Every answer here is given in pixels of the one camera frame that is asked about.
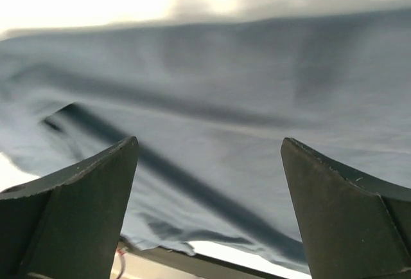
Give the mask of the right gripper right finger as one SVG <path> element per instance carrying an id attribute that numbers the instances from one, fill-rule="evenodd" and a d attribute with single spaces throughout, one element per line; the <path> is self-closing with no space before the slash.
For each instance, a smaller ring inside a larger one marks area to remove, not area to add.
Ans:
<path id="1" fill-rule="evenodd" d="M 313 278 L 409 278 L 410 190 L 293 138 L 281 157 Z"/>

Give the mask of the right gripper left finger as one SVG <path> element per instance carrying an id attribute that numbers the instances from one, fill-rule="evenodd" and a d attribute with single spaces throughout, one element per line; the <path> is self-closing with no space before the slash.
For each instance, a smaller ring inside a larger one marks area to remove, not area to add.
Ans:
<path id="1" fill-rule="evenodd" d="M 108 278 L 137 166 L 118 144 L 1 193 L 2 278 Z"/>

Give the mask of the grey blue polo shirt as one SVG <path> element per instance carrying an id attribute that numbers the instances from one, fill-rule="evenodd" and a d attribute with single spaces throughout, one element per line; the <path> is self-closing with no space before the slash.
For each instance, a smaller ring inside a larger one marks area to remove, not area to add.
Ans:
<path id="1" fill-rule="evenodd" d="M 410 10 L 39 33 L 1 42 L 1 152 L 44 176 L 135 136 L 122 234 L 308 272 L 285 137 L 410 185 Z"/>

